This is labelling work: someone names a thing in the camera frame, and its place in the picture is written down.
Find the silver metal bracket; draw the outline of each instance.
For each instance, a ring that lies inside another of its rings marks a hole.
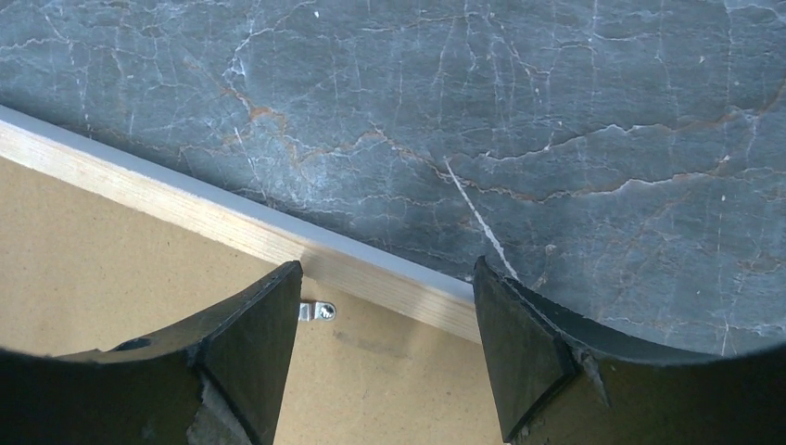
[[[336,306],[334,306],[333,303],[325,301],[300,302],[300,316],[298,320],[301,322],[310,322],[311,320],[330,322],[335,318]]]

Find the wooden frame edge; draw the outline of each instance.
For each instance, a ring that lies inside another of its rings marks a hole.
[[[480,342],[472,286],[443,273],[2,106],[0,156]]]

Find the white vein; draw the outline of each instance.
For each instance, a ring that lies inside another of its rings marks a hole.
[[[486,224],[486,222],[483,221],[483,217],[480,216],[480,213],[475,208],[475,204],[473,204],[472,200],[470,200],[469,196],[467,196],[461,183],[459,183],[459,178],[457,178],[455,173],[453,173],[453,169],[450,167],[450,164],[446,160],[445,160],[445,165],[448,167],[448,173],[450,173],[450,178],[453,179],[453,183],[456,184],[456,188],[459,189],[459,193],[462,194],[462,197],[464,198],[464,201],[466,201],[467,206],[469,206],[469,209],[475,215],[475,218],[480,223],[480,226],[483,227],[483,233],[486,234],[486,238],[488,238],[488,240],[491,241],[491,245],[494,246],[494,249],[497,250],[497,254],[500,255],[500,259],[502,260],[502,263],[505,265],[505,269],[508,270],[508,272],[511,274],[513,278],[515,278],[517,281],[520,281],[518,279],[518,274],[513,269],[513,266],[511,266],[511,263],[508,262],[507,258],[505,258],[505,249],[502,248],[502,244],[500,244],[500,241],[497,239],[494,233],[491,232],[491,227],[488,227],[488,224]]]

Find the wooden strip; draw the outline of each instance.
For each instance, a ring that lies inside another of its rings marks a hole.
[[[0,156],[480,342],[472,287],[443,273],[5,107]]]

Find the marble surface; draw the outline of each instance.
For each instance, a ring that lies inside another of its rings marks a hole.
[[[0,30],[3,105],[632,335],[786,338],[786,2],[4,1]]]

